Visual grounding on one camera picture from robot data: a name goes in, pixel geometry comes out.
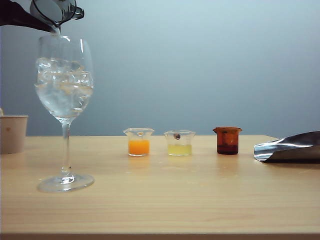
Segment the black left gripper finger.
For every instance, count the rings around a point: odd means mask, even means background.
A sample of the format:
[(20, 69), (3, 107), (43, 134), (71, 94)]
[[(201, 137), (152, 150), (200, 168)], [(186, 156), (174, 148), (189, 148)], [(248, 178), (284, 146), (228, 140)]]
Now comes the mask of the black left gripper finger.
[(53, 34), (56, 33), (57, 30), (49, 20), (49, 16), (45, 15), (48, 10), (48, 5), (45, 8), (39, 7), (33, 0), (30, 4), (30, 12), (25, 11), (24, 8), (15, 1), (1, 0), (0, 25), (26, 27)]

